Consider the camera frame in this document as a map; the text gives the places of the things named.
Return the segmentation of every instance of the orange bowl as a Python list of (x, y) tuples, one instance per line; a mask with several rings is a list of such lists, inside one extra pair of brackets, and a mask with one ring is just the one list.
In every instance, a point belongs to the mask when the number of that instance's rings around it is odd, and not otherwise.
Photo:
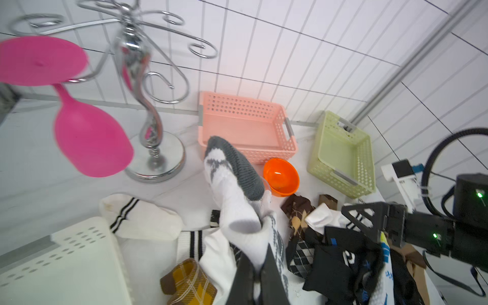
[(300, 177), (289, 162), (273, 158), (264, 165), (263, 178), (268, 181), (274, 196), (290, 196), (298, 190)]

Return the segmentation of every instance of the white plastic tray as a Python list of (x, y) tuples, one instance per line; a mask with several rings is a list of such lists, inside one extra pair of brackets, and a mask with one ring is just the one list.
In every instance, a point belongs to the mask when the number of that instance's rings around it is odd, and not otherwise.
[(130, 305), (115, 237), (93, 217), (0, 257), (0, 304)]

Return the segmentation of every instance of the mesh basket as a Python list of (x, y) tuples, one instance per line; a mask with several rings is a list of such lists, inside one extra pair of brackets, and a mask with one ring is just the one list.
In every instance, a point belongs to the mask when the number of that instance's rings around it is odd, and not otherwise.
[(254, 164), (272, 158), (288, 160), (298, 151), (290, 121), (280, 104), (202, 92), (198, 113), (198, 142), (203, 153), (211, 136), (226, 139)]
[(369, 135), (326, 111), (315, 136), (307, 171), (351, 198), (374, 192), (374, 162)]

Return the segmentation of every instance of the pink plastic basket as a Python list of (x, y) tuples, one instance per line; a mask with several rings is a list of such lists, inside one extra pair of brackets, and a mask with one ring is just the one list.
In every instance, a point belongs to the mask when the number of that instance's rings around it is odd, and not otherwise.
[(280, 104), (202, 92), (198, 113), (198, 142), (203, 153), (211, 136), (226, 139), (254, 164), (272, 158), (288, 160), (298, 151), (290, 120)]

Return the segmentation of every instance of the green plastic basket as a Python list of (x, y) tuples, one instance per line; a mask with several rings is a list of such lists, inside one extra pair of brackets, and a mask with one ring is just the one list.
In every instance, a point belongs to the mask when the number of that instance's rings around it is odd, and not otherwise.
[(326, 111), (315, 136), (307, 171), (351, 198), (374, 192), (371, 138), (355, 125)]

